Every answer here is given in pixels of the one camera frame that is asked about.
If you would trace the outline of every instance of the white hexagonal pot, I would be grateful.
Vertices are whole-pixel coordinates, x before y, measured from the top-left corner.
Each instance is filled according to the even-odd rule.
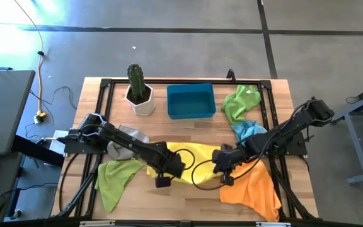
[[[145,84],[145,86],[147,86],[149,89],[151,89],[151,94],[149,95],[148,101],[146,101],[144,103],[140,103],[138,105],[132,103],[132,101],[130,101],[127,98],[128,93],[130,92],[130,87],[131,86],[129,86],[127,88],[127,91],[125,92],[125,99],[127,100],[127,102],[129,102],[131,104],[131,107],[132,107],[134,113],[137,114],[137,115],[147,116],[147,115],[151,114],[152,111],[154,111],[154,109],[155,109],[154,90],[153,90],[153,88],[148,86],[148,84]]]

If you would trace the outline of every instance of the wooden table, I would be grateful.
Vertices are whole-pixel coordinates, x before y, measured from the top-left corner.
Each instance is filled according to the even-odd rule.
[[[77,128],[84,116],[93,113],[96,107],[101,78],[85,78],[75,116],[74,127]],[[277,109],[279,122],[289,118],[293,111],[288,81],[273,79],[272,91]],[[230,128],[224,112],[221,110],[226,95],[236,91],[236,85],[214,85],[217,112],[211,119],[171,120],[167,113],[166,84],[150,84],[155,92],[156,109],[148,117],[137,116],[131,106],[124,100],[127,84],[116,84],[109,122],[141,130],[152,141],[193,142],[220,146],[222,143],[235,144],[236,137]],[[101,112],[104,113],[106,104],[103,102]],[[255,107],[246,113],[246,118],[255,120],[262,125],[260,107]],[[62,189],[62,201],[65,206],[79,188],[86,155],[80,154],[69,167]],[[106,154],[103,162],[109,161]],[[62,173],[68,164],[66,158]],[[305,162],[296,156],[286,156],[291,187],[299,200],[314,216],[318,215],[313,197],[311,181]],[[219,184],[215,178],[205,184]],[[56,193],[53,214],[59,212],[59,193]],[[282,204],[287,214],[288,207],[285,193],[281,189]],[[83,213],[89,199],[89,189],[85,193]],[[171,187],[157,189],[154,179],[146,175],[142,168],[127,184],[120,202],[111,213],[106,213],[99,192],[96,195],[93,219],[149,219],[149,220],[201,220],[201,221],[258,221],[263,220],[251,208],[242,205],[225,204],[219,201],[219,191],[204,191],[193,185],[172,182]]]

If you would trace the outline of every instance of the blue tray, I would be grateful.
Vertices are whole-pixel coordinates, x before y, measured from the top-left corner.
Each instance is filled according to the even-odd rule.
[[[212,84],[168,86],[168,114],[171,119],[212,117],[215,112]]]

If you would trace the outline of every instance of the green cloth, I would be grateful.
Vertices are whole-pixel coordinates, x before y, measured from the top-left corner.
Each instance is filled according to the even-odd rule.
[[[125,184],[141,167],[142,163],[136,160],[113,160],[99,165],[95,189],[100,190],[106,212],[114,209],[123,194]]]
[[[222,110],[231,124],[240,124],[246,120],[243,113],[257,106],[260,100],[260,93],[252,85],[238,85],[236,93],[225,98]]]

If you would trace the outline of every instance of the concrete floor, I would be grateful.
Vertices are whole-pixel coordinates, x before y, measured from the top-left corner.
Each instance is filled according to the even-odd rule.
[[[4,3],[0,3],[0,23],[30,24],[12,0],[0,2]],[[38,25],[262,28],[256,0],[19,2]],[[269,29],[363,31],[361,0],[263,3]],[[77,103],[84,77],[125,76],[133,62],[147,76],[223,78],[233,68],[239,78],[270,78],[262,34],[42,32],[42,36],[47,55],[42,66],[46,100],[52,99],[56,88],[69,86]],[[346,97],[363,91],[363,36],[271,35],[270,40],[278,78],[289,80],[295,105],[315,96],[337,112],[346,107]],[[0,66],[36,70],[39,48],[36,32],[0,25]],[[37,86],[35,80],[32,89],[37,91]],[[60,98],[49,108],[55,125],[33,125],[31,134],[52,136],[56,129],[72,126],[75,110],[67,101],[67,91],[56,96]],[[36,110],[37,100],[30,96],[19,135],[25,133],[24,126],[32,122]],[[346,177],[361,171],[346,125],[311,132],[316,136],[308,144],[309,165],[320,217],[363,224],[363,183],[349,186],[346,182]],[[51,172],[58,180],[56,172]],[[29,179],[22,182],[34,184]],[[45,197],[38,200],[46,212],[32,214],[28,209],[26,218],[46,216],[50,210],[46,201]]]

